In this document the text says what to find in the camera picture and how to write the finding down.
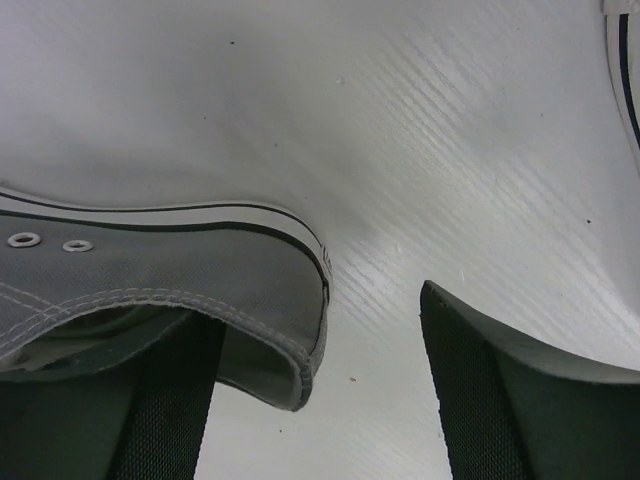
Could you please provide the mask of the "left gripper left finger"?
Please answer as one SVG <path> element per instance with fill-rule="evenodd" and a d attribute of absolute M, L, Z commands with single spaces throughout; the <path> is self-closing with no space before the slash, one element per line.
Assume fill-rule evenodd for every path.
<path fill-rule="evenodd" d="M 5 479 L 190 479 L 224 324 L 179 309 L 103 314 L 1 358 Z"/>

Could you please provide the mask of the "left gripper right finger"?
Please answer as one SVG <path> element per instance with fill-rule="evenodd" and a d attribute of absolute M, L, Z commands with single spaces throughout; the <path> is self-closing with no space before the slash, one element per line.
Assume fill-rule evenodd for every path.
<path fill-rule="evenodd" d="M 420 310 L 453 478 L 638 478 L 638 371 L 542 342 L 431 281 Z"/>

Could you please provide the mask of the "grey sneaker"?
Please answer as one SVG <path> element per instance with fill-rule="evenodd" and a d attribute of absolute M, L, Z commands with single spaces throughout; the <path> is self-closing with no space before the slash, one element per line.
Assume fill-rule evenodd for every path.
<path fill-rule="evenodd" d="M 1 362 L 31 377 L 164 308 L 222 321 L 221 382 L 274 407 L 308 401 L 332 286 L 325 245 L 295 214 L 254 201 L 87 207 L 1 192 Z"/>

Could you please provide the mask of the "orange sneaker left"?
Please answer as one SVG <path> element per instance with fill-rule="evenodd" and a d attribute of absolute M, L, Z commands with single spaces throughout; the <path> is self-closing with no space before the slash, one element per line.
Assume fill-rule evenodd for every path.
<path fill-rule="evenodd" d="M 602 10 L 611 82 L 639 165 L 639 0 L 604 0 Z"/>

